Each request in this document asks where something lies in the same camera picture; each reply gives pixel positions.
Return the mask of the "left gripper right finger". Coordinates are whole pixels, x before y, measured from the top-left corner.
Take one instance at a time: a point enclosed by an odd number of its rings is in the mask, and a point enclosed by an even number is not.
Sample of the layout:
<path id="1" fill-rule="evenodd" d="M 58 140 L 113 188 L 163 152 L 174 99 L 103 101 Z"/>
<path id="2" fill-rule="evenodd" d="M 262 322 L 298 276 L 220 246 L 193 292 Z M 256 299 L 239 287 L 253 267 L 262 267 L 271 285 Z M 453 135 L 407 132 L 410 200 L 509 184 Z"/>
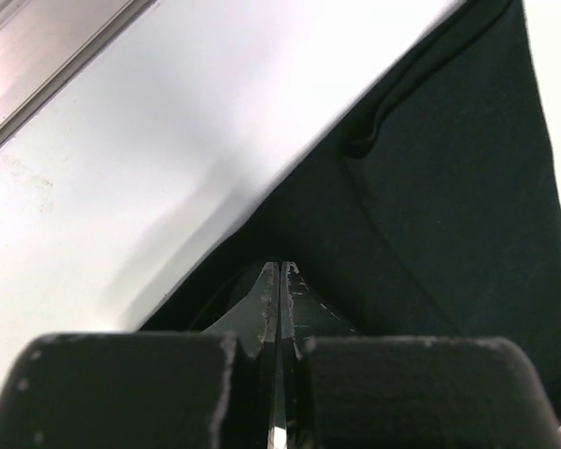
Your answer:
<path id="1" fill-rule="evenodd" d="M 561 448 L 523 351 L 502 338 L 369 337 L 280 270 L 291 448 Z"/>

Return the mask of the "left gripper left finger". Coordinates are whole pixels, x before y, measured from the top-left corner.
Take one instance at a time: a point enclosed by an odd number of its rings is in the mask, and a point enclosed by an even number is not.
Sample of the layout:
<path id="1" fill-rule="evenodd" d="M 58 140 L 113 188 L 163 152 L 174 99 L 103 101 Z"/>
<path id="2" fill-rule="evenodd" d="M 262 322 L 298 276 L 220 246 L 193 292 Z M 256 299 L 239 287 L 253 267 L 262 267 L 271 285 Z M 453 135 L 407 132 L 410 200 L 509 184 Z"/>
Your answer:
<path id="1" fill-rule="evenodd" d="M 50 334 L 0 394 L 0 448 L 265 448 L 279 267 L 201 332 Z"/>

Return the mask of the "black t-shirt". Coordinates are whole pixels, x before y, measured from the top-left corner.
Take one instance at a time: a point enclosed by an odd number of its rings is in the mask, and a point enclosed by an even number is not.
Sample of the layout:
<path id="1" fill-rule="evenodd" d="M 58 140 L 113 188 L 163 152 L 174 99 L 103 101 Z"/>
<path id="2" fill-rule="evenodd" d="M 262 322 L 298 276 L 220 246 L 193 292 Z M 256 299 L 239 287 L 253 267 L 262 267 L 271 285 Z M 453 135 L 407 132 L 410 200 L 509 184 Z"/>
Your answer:
<path id="1" fill-rule="evenodd" d="M 266 261 L 373 335 L 500 336 L 561 420 L 561 208 L 520 1 L 467 1 L 145 323 L 195 330 Z"/>

